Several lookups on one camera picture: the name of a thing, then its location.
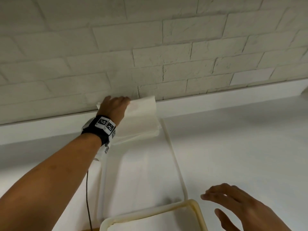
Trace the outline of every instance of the cream plastic tray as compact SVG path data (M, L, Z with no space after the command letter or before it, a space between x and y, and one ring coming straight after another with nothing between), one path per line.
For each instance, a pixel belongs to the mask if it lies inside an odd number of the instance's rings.
M172 203L161 207L144 209L141 211L117 217L107 218L102 222L99 231L107 231L107 229L115 223L124 223L124 222L139 220L187 206L191 207L191 209L195 212L201 231L208 231L199 204L193 199L189 199L178 203Z

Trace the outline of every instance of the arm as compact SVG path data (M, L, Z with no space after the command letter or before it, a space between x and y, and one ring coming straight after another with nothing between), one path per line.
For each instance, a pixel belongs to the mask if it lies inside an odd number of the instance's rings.
M201 198L232 211L241 220L244 231L291 231L272 209L237 186L226 183L212 186ZM215 214L223 229L240 231L222 210L215 209Z
M128 97L106 97L97 115L118 125ZM80 186L101 139L84 133L34 167L0 198L0 230L52 230Z

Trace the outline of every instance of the cable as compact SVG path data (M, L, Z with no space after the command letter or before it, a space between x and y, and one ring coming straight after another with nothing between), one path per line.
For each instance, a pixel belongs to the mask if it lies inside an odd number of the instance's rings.
M87 209L88 209L88 215L89 215L90 229L91 229L91 231L93 231L91 216L90 216L90 210L89 210L89 203L88 203L88 176L89 176L89 171L87 172L87 180L86 180L86 201L87 201Z

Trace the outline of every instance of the wristband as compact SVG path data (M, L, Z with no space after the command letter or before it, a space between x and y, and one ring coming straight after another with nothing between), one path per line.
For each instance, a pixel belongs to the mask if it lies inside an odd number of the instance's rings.
M110 120L109 117L104 115L98 115L94 118L91 118L87 123L82 127L82 133L92 133L97 135L102 142L102 145L105 144L106 153L109 149L108 144L115 136L115 123Z

